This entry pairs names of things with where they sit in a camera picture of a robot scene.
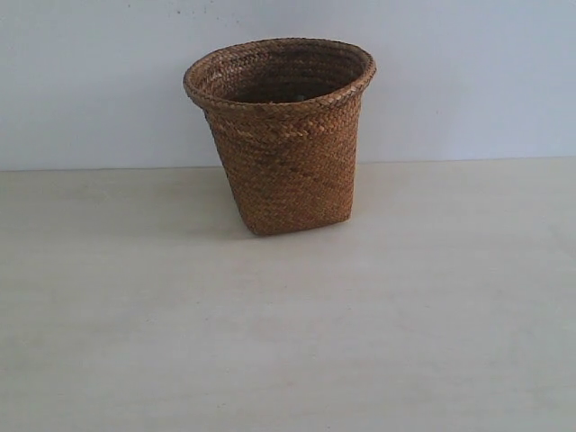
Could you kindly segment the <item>brown woven wicker basket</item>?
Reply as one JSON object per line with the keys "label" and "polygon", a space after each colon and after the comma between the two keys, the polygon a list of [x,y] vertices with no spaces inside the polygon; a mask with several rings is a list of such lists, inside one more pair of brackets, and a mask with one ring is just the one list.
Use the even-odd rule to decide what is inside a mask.
{"label": "brown woven wicker basket", "polygon": [[208,123],[239,215],[258,236],[314,230],[352,213],[366,50],[275,38],[217,49],[184,73]]}

